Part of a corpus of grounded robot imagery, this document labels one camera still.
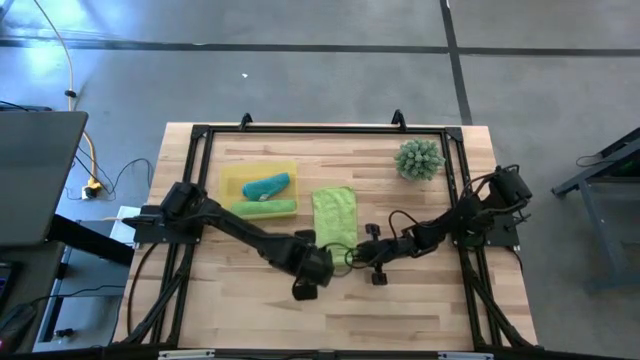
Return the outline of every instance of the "green plant toy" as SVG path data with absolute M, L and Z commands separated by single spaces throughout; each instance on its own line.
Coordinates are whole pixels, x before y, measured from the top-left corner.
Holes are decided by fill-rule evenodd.
M 407 180 L 431 180 L 445 162 L 435 141 L 422 139 L 400 145 L 395 160 L 396 169 Z

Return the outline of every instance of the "green towel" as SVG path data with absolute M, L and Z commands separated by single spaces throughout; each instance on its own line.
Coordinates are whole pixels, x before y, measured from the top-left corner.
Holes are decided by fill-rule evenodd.
M 355 248 L 358 244 L 358 213 L 353 188 L 343 186 L 314 191 L 313 224 L 318 247 L 340 243 L 347 248 Z M 333 264 L 345 266 L 347 250 L 339 245 L 330 245 L 329 249 Z
M 242 201 L 231 205 L 231 212 L 238 216 L 292 212 L 294 200 Z

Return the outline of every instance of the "wooden table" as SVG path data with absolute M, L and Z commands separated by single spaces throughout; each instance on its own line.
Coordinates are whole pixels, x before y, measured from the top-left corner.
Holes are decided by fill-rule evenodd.
M 180 181 L 191 123 L 167 124 L 149 203 L 159 204 Z M 471 177 L 496 165 L 484 126 L 462 127 Z M 419 136 L 438 140 L 435 136 Z M 295 160 L 298 164 L 299 212 L 288 219 L 255 224 L 272 232 L 312 229 L 311 193 L 327 186 L 349 185 L 358 201 L 359 238 L 368 239 L 364 224 L 377 223 L 391 235 L 387 217 L 408 211 L 431 219 L 449 206 L 444 170 L 431 182 L 411 183 L 399 177 L 393 155 L 407 135 L 374 134 L 216 134 L 207 190 L 216 198 L 218 171 L 233 163 Z M 452 158 L 457 159 L 455 147 Z M 194 179 L 200 157 L 196 158 Z M 454 160 L 457 184 L 459 164 Z M 410 225 L 394 217 L 396 228 Z M 158 296 L 168 246 L 159 245 L 144 265 L 133 301 L 134 326 Z M 136 251 L 125 294 L 145 248 Z M 487 260 L 497 303 L 521 334 L 535 343 L 535 333 L 518 262 L 501 248 L 488 248 Z M 462 275 L 450 241 L 419 259 L 385 265 L 389 285 L 372 286 L 370 272 L 355 270 L 319 289 L 317 300 L 297 302 L 293 278 L 272 269 L 243 243 L 207 228 L 196 248 L 183 318 L 180 347 L 471 350 Z M 122 302 L 115 341 L 126 335 L 126 304 Z M 165 317 L 169 332 L 173 303 Z M 479 306 L 483 335 L 489 339 L 484 307 Z

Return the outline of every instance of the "concrete floor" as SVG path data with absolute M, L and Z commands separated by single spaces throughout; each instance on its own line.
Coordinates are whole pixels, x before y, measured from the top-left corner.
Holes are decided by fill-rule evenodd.
M 155 42 L 446 46 L 438 0 L 42 0 L 65 37 Z M 473 47 L 639 48 L 632 0 L 451 0 L 458 44 Z M 33 3 L 16 0 L 5 38 L 49 37 Z M 65 109 L 61 48 L 0 50 L 0 99 Z M 449 55 L 72 50 L 77 108 L 90 114 L 98 160 L 115 176 L 157 158 L 166 122 L 461 124 Z M 640 289 L 589 295 L 601 273 L 581 199 L 549 189 L 640 124 L 640 58 L 462 56 L 473 123 L 488 125 L 498 161 L 519 163 L 534 192 L 520 228 L 524 276 L 541 345 L 640 354 Z M 114 216 L 147 197 L 146 169 L 125 171 L 111 202 L 62 199 L 70 218 Z M 71 171 L 78 196 L 87 176 Z

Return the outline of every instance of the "desk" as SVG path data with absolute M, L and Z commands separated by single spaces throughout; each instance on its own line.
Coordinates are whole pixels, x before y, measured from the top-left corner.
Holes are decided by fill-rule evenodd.
M 125 266 L 131 262 L 133 251 L 107 237 L 108 233 L 101 235 L 55 214 L 87 117 L 84 112 L 0 112 L 0 260 L 21 268 L 0 309 L 0 319 L 15 305 L 80 290 L 77 287 L 86 284 L 82 275 L 94 277 L 74 273 L 77 268 L 72 267 L 62 281 L 59 264 L 69 258 L 63 258 L 65 244 Z M 79 251 L 75 257 L 84 257 L 84 263 L 97 259 Z M 34 342 L 50 341 L 62 302 L 55 298 L 37 304 L 37 315 L 19 352 L 30 352 Z
M 181 180 L 192 125 L 167 124 L 149 203 L 159 204 L 171 185 Z M 488 128 L 462 129 L 471 177 L 492 172 L 495 158 Z M 271 232 L 312 229 L 312 191 L 349 185 L 358 201 L 359 237 L 367 239 L 366 223 L 379 224 L 383 237 L 389 236 L 387 217 L 392 210 L 431 219 L 450 204 L 444 170 L 431 182 L 410 183 L 397 175 L 393 155 L 409 138 L 401 134 L 218 133 L 213 140 L 206 188 L 215 199 L 218 171 L 227 164 L 295 160 L 298 215 L 256 221 L 256 225 Z M 455 147 L 451 151 L 457 159 Z M 196 155 L 196 164 L 200 164 L 199 157 Z M 457 161 L 453 166 L 457 184 L 462 184 Z M 409 224 L 398 216 L 396 228 Z M 158 296 L 167 248 L 159 245 L 143 267 L 134 294 L 134 325 Z M 125 294 L 145 250 L 136 251 Z M 488 248 L 487 259 L 497 303 L 521 334 L 535 343 L 516 258 L 505 249 Z M 356 270 L 345 278 L 332 279 L 329 287 L 319 289 L 317 300 L 305 302 L 291 297 L 291 276 L 272 269 L 253 249 L 218 230 L 205 229 L 193 261 L 180 347 L 472 349 L 460 262 L 450 241 L 422 258 L 385 265 L 388 286 L 372 286 L 370 272 Z M 169 331 L 172 306 L 165 317 L 163 341 Z M 479 308 L 481 320 L 485 320 L 483 334 L 488 339 L 484 309 Z M 126 336 L 126 310 L 123 301 L 115 341 Z

